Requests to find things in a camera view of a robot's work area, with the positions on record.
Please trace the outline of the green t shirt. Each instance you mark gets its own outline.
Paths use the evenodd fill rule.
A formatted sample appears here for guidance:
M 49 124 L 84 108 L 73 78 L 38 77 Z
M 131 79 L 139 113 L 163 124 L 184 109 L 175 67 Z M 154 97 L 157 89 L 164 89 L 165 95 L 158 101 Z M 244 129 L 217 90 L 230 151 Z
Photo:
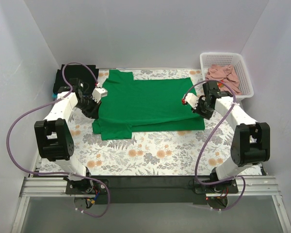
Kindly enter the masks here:
M 201 116 L 181 99 L 191 78 L 136 80 L 132 72 L 110 70 L 93 133 L 102 140 L 131 139 L 133 132 L 204 130 Z

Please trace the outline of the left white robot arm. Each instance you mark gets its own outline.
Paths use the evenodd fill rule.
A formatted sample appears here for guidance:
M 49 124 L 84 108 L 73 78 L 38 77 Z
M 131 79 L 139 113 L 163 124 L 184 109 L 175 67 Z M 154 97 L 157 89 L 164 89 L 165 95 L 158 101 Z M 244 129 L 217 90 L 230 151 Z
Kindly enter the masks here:
M 78 108 L 90 119 L 98 118 L 102 98 L 108 91 L 97 85 L 86 95 L 83 82 L 73 79 L 72 86 L 61 86 L 57 92 L 57 102 L 44 120 L 37 121 L 34 131 L 39 155 L 54 162 L 69 175 L 87 176 L 87 168 L 73 155 L 74 141 L 68 128 L 68 120 L 74 108 Z

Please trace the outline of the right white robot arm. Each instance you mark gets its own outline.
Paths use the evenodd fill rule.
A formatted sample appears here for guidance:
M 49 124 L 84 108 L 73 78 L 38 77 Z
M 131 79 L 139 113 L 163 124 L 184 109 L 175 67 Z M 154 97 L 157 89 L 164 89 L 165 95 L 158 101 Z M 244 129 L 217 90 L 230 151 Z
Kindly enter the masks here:
M 227 181 L 235 179 L 251 166 L 270 159 L 270 126 L 265 122 L 257 122 L 250 117 L 237 103 L 234 91 L 229 88 L 221 91 L 219 81 L 204 80 L 204 94 L 197 97 L 188 90 L 182 98 L 183 104 L 189 104 L 193 113 L 209 120 L 213 112 L 222 115 L 211 135 L 226 121 L 234 131 L 230 148 L 230 156 L 216 167 L 208 181 L 198 177 L 195 180 L 201 185 L 209 185 L 215 193 L 227 188 Z

